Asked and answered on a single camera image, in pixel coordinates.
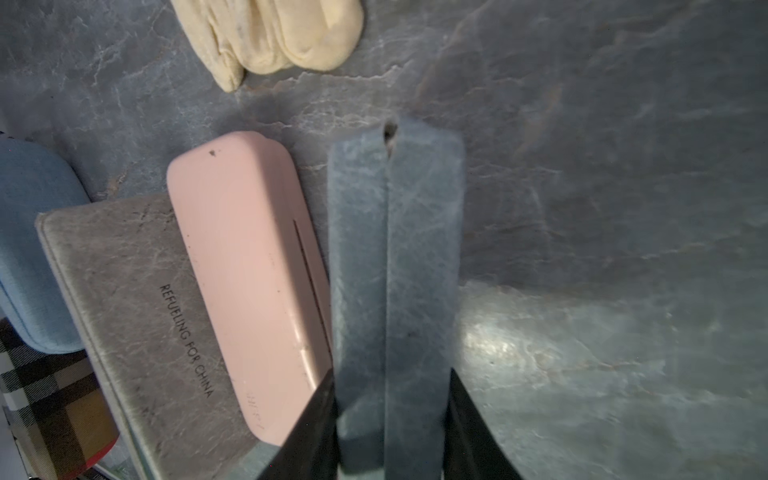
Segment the green glasses case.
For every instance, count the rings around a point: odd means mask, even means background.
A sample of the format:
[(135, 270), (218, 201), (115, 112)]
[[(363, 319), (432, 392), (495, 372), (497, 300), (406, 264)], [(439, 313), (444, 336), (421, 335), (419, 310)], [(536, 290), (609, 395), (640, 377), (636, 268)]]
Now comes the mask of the green glasses case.
[(36, 228), (143, 479), (224, 479), (255, 445), (167, 195), (39, 215)]

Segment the case with white sunglasses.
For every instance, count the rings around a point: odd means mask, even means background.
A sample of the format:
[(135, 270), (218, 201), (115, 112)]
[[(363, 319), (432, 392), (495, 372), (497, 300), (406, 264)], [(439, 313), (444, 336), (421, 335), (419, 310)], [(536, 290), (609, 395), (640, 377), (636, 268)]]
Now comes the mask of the case with white sunglasses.
[(1, 311), (33, 349), (68, 354), (82, 340), (36, 229), (39, 214), (88, 204), (71, 166), (26, 140), (1, 137)]

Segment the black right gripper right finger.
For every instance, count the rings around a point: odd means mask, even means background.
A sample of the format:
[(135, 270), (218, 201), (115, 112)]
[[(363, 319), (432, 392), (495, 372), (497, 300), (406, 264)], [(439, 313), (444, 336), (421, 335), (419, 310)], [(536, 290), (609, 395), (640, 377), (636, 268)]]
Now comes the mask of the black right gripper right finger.
[(493, 437), (455, 369), (450, 374), (443, 478), (523, 479)]

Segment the teal grey case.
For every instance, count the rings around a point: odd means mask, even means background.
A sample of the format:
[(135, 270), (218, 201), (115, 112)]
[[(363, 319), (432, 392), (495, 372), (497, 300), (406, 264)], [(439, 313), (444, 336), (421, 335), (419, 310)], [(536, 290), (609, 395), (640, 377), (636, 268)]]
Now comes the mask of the teal grey case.
[(438, 479), (457, 346), (463, 141), (398, 117), (335, 142), (328, 168), (340, 474)]

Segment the pink glasses case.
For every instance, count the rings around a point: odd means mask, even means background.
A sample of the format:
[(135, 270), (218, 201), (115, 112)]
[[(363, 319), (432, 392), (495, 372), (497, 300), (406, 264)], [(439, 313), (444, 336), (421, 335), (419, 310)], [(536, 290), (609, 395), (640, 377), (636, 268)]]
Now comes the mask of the pink glasses case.
[(329, 280), (294, 162), (237, 131), (174, 159), (167, 186), (245, 422), (281, 445), (332, 365)]

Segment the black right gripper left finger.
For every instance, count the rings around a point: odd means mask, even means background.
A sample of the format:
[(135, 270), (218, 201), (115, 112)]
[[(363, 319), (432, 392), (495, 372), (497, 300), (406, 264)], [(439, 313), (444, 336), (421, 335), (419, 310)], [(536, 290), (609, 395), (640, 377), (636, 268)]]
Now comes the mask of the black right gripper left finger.
[(339, 465), (336, 419), (334, 373), (330, 369), (258, 480), (335, 480)]

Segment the beige case black glasses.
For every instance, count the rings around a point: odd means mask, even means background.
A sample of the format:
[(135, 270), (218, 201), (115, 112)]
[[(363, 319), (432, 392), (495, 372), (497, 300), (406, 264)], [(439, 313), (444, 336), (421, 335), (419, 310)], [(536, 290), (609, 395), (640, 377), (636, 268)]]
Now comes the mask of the beige case black glasses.
[(39, 479), (75, 479), (119, 431), (85, 351), (49, 355), (1, 320), (1, 411)]

